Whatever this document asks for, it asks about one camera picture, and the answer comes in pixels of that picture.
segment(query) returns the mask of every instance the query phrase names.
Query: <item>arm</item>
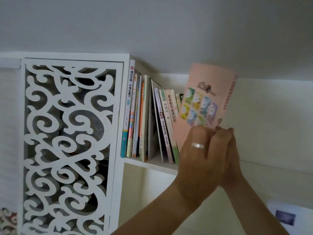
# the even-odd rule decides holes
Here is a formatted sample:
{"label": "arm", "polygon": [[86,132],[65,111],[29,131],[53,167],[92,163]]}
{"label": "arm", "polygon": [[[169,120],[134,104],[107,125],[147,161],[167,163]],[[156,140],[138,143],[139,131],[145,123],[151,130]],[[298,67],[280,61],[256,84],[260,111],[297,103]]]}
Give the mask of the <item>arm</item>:
{"label": "arm", "polygon": [[267,209],[241,173],[236,140],[233,137],[227,151],[229,165],[222,187],[247,235],[288,235],[284,227]]}
{"label": "arm", "polygon": [[[174,182],[113,234],[172,234],[221,183],[231,138],[231,132],[225,129],[214,134],[208,128],[193,127],[180,151]],[[196,148],[192,142],[208,147]]]}

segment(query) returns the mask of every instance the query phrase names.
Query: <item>lattice panel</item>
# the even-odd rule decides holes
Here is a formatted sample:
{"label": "lattice panel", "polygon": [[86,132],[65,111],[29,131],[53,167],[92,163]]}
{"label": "lattice panel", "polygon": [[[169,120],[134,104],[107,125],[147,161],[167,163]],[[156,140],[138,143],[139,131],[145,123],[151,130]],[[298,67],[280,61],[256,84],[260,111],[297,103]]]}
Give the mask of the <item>lattice panel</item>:
{"label": "lattice panel", "polygon": [[21,231],[104,234],[111,207],[123,64],[26,59],[22,66]]}

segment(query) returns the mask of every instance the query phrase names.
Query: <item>shelf board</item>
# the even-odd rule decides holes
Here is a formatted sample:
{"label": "shelf board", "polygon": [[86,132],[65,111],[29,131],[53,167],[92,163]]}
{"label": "shelf board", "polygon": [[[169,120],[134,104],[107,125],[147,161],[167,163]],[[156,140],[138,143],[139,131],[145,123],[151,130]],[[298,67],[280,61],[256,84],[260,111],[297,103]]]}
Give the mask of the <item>shelf board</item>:
{"label": "shelf board", "polygon": [[155,171],[161,171],[167,174],[177,175],[178,165],[177,164],[170,164],[168,162],[162,162],[161,155],[156,155],[153,159],[142,162],[140,158],[124,158],[125,163],[133,164],[140,167],[145,167],[148,169],[152,169]]}

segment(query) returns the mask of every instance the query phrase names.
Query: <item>gray ceiling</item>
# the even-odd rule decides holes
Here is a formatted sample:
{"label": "gray ceiling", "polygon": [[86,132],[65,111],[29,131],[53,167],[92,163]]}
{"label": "gray ceiling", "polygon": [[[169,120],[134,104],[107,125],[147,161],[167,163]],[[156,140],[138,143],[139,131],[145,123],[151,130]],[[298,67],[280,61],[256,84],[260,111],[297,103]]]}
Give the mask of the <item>gray ceiling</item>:
{"label": "gray ceiling", "polygon": [[203,62],[313,79],[313,0],[0,0],[0,20],[0,52],[130,53],[162,73]]}

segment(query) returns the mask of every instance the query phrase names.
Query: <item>ring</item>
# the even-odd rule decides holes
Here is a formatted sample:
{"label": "ring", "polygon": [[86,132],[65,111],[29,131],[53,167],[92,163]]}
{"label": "ring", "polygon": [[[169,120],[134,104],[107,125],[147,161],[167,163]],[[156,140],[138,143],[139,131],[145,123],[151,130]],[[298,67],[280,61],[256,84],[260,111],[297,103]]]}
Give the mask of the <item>ring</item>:
{"label": "ring", "polygon": [[195,142],[192,142],[191,146],[193,146],[195,148],[199,148],[199,149],[204,149],[205,148],[205,145],[199,144],[199,143],[195,143]]}

